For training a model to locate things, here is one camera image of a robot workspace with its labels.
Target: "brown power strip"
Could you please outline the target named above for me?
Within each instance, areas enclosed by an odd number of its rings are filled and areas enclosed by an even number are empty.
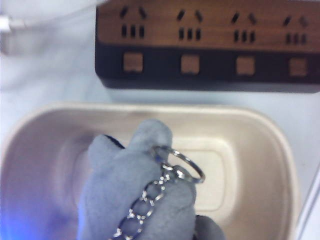
[[[148,58],[155,61],[149,64],[153,68],[149,72],[146,56],[152,51],[158,60]],[[106,86],[114,88],[236,90],[225,84],[221,87],[221,79],[226,77],[231,79],[229,84],[237,83],[237,86],[268,83],[262,88],[240,87],[239,90],[316,92],[320,85],[320,2],[111,0],[97,8],[95,54],[97,74]],[[111,58],[120,61],[121,72],[115,63],[107,66]],[[171,68],[159,60],[170,62],[173,58],[178,59],[177,69],[175,61],[171,62]],[[219,73],[221,67],[217,67],[216,74],[209,73],[205,69],[208,63],[203,62],[211,59],[212,69],[221,64],[220,60],[225,61],[234,77],[224,74],[226,70]],[[266,76],[273,78],[271,81],[262,75],[263,62],[267,73],[275,72]],[[157,74],[155,68],[163,69]],[[199,85],[189,86],[190,76],[198,78]],[[150,84],[152,79],[164,77],[171,81],[178,77],[177,86]],[[298,87],[283,87],[288,84]]]

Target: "paper container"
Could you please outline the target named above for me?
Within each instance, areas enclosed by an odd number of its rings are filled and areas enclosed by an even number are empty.
[[[7,138],[1,238],[74,240],[93,137],[108,134],[126,145],[151,118],[167,124],[173,147],[204,170],[196,211],[213,218],[227,240],[294,239],[300,208],[294,161],[286,138],[265,116],[226,106],[79,103],[33,113]]]

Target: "gloved hand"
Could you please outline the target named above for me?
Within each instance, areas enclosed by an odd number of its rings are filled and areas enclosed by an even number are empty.
[[[127,148],[110,136],[99,135],[93,140],[88,150],[93,173],[80,198],[77,240],[112,238],[144,187],[161,176],[151,148],[171,144],[170,129],[154,119],[141,123]],[[168,184],[137,239],[192,240],[196,232],[198,240],[224,240],[223,232],[210,218],[196,217],[195,200],[193,183],[178,179]]]

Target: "metal chain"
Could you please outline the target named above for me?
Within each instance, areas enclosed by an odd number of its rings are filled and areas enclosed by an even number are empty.
[[[154,212],[157,201],[164,197],[166,184],[175,183],[178,179],[179,171],[175,167],[162,163],[161,169],[159,180],[151,181],[144,187],[141,196],[132,203],[128,215],[120,221],[116,233],[108,240],[134,240],[142,232],[145,220]]]
[[[200,176],[195,178],[187,171],[183,170],[179,165],[172,166],[167,162],[161,163],[162,175],[158,180],[149,182],[143,189],[142,194],[131,205],[129,213],[124,217],[116,229],[116,233],[108,240],[134,240],[142,232],[145,220],[154,212],[156,203],[161,200],[166,191],[166,184],[176,182],[177,179],[182,179],[194,184],[201,184],[206,179],[204,172],[187,156],[169,146],[154,146],[152,150],[157,153],[161,149],[168,154],[172,154],[186,164],[190,165]],[[197,240],[195,232],[192,240]]]

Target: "key ring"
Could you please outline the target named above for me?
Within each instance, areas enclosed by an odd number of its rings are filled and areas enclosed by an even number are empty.
[[[189,157],[183,155],[181,152],[169,147],[169,146],[154,146],[152,148],[155,152],[157,152],[157,149],[161,149],[166,151],[169,154],[172,154],[176,156],[177,158],[181,159],[188,165],[190,165],[200,176],[200,178],[196,178],[191,176],[188,172],[183,171],[179,166],[172,166],[171,164],[167,162],[162,162],[161,166],[163,169],[167,171],[173,171],[176,176],[180,179],[186,180],[188,182],[194,183],[194,184],[201,184],[205,181],[206,175],[205,173],[201,170],[200,167],[198,167],[197,164],[195,164]]]

